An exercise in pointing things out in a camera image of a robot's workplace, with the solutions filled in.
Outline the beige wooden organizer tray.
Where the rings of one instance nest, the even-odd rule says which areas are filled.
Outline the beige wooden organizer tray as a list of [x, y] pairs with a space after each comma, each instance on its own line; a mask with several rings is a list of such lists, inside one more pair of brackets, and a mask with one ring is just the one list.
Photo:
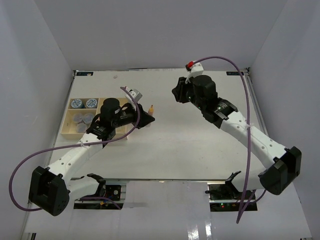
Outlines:
[[[67, 140], [79, 140], [83, 133], [76, 133], [76, 125], [75, 123], [73, 123], [72, 121], [72, 116], [74, 114], [77, 113], [82, 113], [87, 114], [87, 113], [92, 113], [94, 114], [94, 116], [96, 116], [97, 114], [100, 113], [100, 108], [104, 103], [104, 100], [106, 98], [76, 98], [76, 99], [81, 99], [83, 102], [84, 107], [81, 109], [72, 109], [71, 108], [71, 101], [74, 100], [75, 98], [71, 98], [69, 100], [69, 103], [67, 105], [67, 110], [64, 116], [64, 120], [62, 123], [62, 128], [60, 131], [60, 134]], [[98, 104], [97, 104], [97, 108], [86, 108], [86, 101], [88, 99], [97, 99], [98, 100]]]

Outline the left table logo sticker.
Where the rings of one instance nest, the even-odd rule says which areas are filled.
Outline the left table logo sticker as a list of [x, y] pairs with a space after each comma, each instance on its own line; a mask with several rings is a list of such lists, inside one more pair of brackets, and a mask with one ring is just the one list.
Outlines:
[[93, 71], [83, 71], [83, 72], [78, 71], [76, 73], [76, 76], [88, 77], [88, 76], [92, 76], [93, 74], [94, 74]]

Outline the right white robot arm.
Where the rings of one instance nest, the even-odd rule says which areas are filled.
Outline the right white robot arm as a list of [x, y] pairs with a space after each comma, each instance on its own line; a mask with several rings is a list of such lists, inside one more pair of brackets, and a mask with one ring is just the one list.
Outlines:
[[288, 148], [250, 126], [238, 108], [218, 96], [215, 82], [208, 75], [180, 77], [172, 89], [178, 103], [191, 103], [200, 110], [206, 121], [228, 133], [258, 158], [264, 170], [252, 189], [263, 188], [280, 195], [300, 174], [302, 152], [295, 146]]

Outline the paperclip jar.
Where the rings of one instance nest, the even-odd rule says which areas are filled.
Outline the paperclip jar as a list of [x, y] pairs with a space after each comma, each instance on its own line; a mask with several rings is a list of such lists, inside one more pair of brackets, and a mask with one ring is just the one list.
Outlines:
[[83, 115], [82, 120], [86, 125], [90, 125], [92, 123], [94, 117], [95, 117], [95, 115], [93, 113], [86, 113]]
[[75, 124], [83, 123], [84, 115], [82, 113], [75, 113], [72, 115], [72, 122]]
[[78, 123], [75, 126], [75, 131], [77, 134], [84, 134], [88, 129], [88, 126], [85, 123]]

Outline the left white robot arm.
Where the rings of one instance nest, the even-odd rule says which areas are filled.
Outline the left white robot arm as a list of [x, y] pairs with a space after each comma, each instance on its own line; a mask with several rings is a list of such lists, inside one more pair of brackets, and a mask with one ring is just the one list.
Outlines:
[[57, 216], [64, 211], [70, 200], [103, 198], [106, 193], [103, 177], [89, 173], [74, 180], [74, 174], [115, 140], [116, 128], [132, 124], [140, 129], [154, 121], [155, 118], [144, 111], [141, 104], [137, 107], [130, 103], [121, 106], [116, 98], [105, 99], [100, 113], [93, 118], [78, 145], [46, 168], [39, 166], [33, 171], [29, 200], [52, 216]]

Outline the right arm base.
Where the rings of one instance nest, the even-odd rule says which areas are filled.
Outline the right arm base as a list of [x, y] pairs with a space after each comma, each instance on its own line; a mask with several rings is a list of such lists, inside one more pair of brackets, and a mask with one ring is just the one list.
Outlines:
[[208, 194], [210, 211], [213, 212], [238, 212], [242, 192], [226, 184], [209, 184]]

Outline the orange highlighter pen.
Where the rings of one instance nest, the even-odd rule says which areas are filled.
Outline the orange highlighter pen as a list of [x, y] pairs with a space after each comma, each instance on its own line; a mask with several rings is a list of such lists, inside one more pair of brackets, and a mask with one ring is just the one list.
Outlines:
[[154, 114], [154, 106], [153, 105], [151, 105], [150, 108], [148, 109], [148, 114], [150, 116], [153, 116], [153, 114]]

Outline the aluminium table rail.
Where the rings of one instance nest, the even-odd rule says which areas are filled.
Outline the aluminium table rail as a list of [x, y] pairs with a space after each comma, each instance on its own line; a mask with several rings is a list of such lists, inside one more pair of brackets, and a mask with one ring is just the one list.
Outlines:
[[280, 158], [285, 153], [285, 147], [268, 136], [268, 131], [253, 88], [250, 70], [246, 68], [243, 72], [249, 95], [251, 154], [253, 155], [248, 177], [248, 185], [253, 186], [256, 189], [260, 189], [261, 186], [258, 175], [275, 163], [275, 157]]

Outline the table logo sticker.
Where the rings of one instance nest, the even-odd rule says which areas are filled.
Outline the table logo sticker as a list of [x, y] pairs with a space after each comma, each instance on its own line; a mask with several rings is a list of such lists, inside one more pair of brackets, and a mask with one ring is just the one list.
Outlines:
[[244, 73], [242, 71], [238, 72], [238, 71], [227, 71], [226, 72], [227, 76], [240, 76], [240, 75], [244, 75]]
[[83, 71], [83, 72], [78, 71], [76, 73], [76, 76], [88, 77], [88, 76], [92, 76], [93, 74], [94, 74], [93, 71]]

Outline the blue white ink jar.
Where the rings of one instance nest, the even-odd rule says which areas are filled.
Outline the blue white ink jar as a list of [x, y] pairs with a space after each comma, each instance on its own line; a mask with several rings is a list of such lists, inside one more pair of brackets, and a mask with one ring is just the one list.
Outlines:
[[87, 109], [96, 109], [97, 106], [98, 106], [98, 100], [96, 98], [90, 98], [85, 103], [85, 107]]
[[84, 107], [84, 103], [80, 98], [73, 99], [70, 102], [71, 109], [82, 109]]

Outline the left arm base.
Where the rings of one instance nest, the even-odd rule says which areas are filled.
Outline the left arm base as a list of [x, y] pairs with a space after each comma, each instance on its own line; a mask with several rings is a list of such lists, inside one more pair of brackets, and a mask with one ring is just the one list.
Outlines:
[[121, 185], [106, 185], [104, 195], [85, 196], [77, 199], [74, 209], [80, 210], [121, 210], [124, 205]]

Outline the right table logo sticker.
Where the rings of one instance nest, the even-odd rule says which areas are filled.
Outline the right table logo sticker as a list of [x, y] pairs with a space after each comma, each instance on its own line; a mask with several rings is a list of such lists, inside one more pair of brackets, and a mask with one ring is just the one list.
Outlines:
[[244, 75], [244, 73], [242, 71], [238, 72], [238, 71], [227, 71], [226, 72], [227, 76], [240, 76], [240, 75]]

